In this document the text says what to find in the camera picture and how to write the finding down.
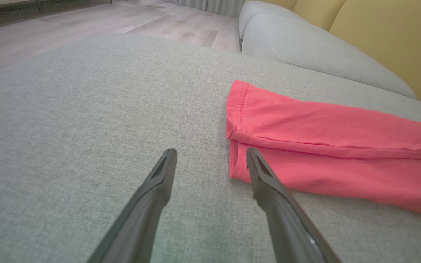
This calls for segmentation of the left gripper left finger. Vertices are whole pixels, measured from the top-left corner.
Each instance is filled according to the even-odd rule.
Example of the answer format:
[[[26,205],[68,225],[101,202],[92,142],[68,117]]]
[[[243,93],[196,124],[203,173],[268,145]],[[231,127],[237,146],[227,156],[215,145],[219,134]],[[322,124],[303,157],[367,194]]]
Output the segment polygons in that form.
[[[177,166],[177,150],[167,149],[104,238],[89,263],[148,263],[162,210],[168,204]]]

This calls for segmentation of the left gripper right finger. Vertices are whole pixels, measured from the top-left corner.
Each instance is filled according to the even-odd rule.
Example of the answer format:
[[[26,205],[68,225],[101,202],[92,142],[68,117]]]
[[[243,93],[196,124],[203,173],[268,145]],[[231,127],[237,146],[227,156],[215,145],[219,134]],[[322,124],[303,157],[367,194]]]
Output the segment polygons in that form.
[[[276,261],[339,263],[329,243],[255,148],[247,150],[247,168],[253,198],[267,216]]]

